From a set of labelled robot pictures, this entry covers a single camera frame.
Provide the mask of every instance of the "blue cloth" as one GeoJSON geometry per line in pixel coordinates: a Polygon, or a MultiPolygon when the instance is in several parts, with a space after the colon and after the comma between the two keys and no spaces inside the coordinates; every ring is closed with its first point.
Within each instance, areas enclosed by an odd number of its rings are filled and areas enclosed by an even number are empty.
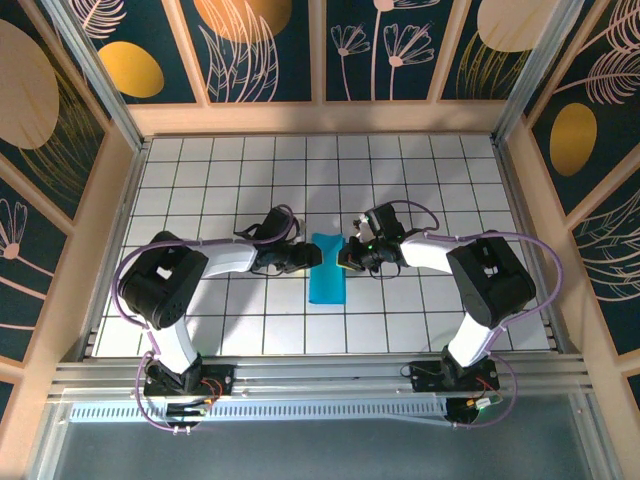
{"type": "Polygon", "coordinates": [[[322,250],[322,264],[311,269],[309,303],[344,305],[347,301],[345,270],[338,265],[338,252],[344,245],[344,238],[314,233],[311,241],[322,250]]]}

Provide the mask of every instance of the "flower illustration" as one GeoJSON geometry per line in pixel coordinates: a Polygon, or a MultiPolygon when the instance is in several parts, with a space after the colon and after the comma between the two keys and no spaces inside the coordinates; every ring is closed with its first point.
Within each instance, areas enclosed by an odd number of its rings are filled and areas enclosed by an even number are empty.
{"type": "Polygon", "coordinates": [[[373,53],[371,55],[371,100],[376,99],[376,54],[378,53],[378,32],[380,31],[380,18],[382,16],[382,12],[432,7],[438,3],[440,3],[440,0],[373,0],[373,6],[376,7],[378,13],[376,15],[376,23],[373,30],[373,53]]]}
{"type": "Polygon", "coordinates": [[[434,49],[428,48],[431,43],[429,35],[430,24],[424,27],[408,25],[404,27],[398,36],[398,24],[394,23],[384,28],[384,45],[391,65],[391,78],[389,80],[389,100],[393,100],[393,79],[396,68],[405,65],[417,65],[433,60],[434,49]]]}
{"type": "MultiPolygon", "coordinates": [[[[40,273],[53,277],[53,273],[31,263],[28,260],[25,260],[20,256],[20,243],[22,242],[25,228],[27,226],[27,214],[27,207],[22,203],[16,202],[12,210],[6,199],[0,199],[0,261],[17,260],[40,273]]],[[[45,294],[32,290],[31,288],[5,277],[0,276],[0,283],[22,293],[26,293],[27,295],[31,295],[32,297],[39,298],[40,300],[44,300],[46,298],[45,294]]],[[[14,330],[33,330],[34,328],[5,323],[0,323],[0,327],[14,330]]]]}
{"type": "Polygon", "coordinates": [[[348,27],[345,27],[344,31],[340,25],[331,27],[331,38],[333,38],[333,43],[338,49],[338,55],[340,55],[344,91],[347,94],[347,100],[351,101],[349,84],[347,82],[347,72],[344,67],[344,57],[368,52],[371,50],[371,44],[365,41],[367,36],[362,30],[362,25],[358,25],[357,27],[349,25],[348,27]]]}

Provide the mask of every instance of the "grid floor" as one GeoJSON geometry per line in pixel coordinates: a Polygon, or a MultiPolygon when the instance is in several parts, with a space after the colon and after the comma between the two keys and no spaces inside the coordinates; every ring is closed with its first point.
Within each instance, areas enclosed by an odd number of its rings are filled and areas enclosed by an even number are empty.
{"type": "MultiPolygon", "coordinates": [[[[121,254],[163,229],[224,238],[280,203],[305,220],[309,238],[348,237],[360,213],[396,199],[436,212],[442,233],[515,229],[487,136],[163,138],[152,143],[121,254]]],[[[413,207],[396,210],[405,227],[428,225],[413,207]]],[[[521,246],[511,245],[524,261],[521,246]]],[[[389,267],[383,274],[395,273],[389,267]]],[[[193,342],[203,355],[440,351],[462,321],[449,275],[408,268],[389,280],[347,277],[344,306],[308,303],[308,272],[204,280],[187,312],[193,342]]],[[[495,349],[548,349],[549,332],[542,318],[530,318],[510,326],[495,349]]],[[[148,347],[107,304],[93,355],[139,356],[148,347]]]]}

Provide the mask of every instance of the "yellow circle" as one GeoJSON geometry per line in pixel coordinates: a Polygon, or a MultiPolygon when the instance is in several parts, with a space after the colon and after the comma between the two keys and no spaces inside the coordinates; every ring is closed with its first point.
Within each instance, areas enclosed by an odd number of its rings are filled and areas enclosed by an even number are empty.
{"type": "Polygon", "coordinates": [[[581,103],[570,103],[553,122],[549,151],[551,164],[565,177],[578,173],[589,160],[598,135],[593,112],[581,103]]]}
{"type": "Polygon", "coordinates": [[[0,20],[0,138],[18,148],[44,145],[58,123],[56,72],[29,35],[0,20]]]}
{"type": "Polygon", "coordinates": [[[531,50],[553,13],[557,0],[482,0],[478,34],[499,52],[531,50]]]}
{"type": "Polygon", "coordinates": [[[122,93],[148,98],[160,93],[164,75],[158,62],[144,49],[129,42],[113,42],[98,52],[111,80],[122,93]]]}
{"type": "Polygon", "coordinates": [[[255,42],[262,38],[260,17],[267,22],[275,37],[289,23],[292,9],[291,0],[246,0],[246,6],[245,0],[194,0],[193,3],[211,30],[238,43],[249,43],[249,40],[255,42]],[[247,8],[258,20],[257,25],[249,21],[247,8]]]}

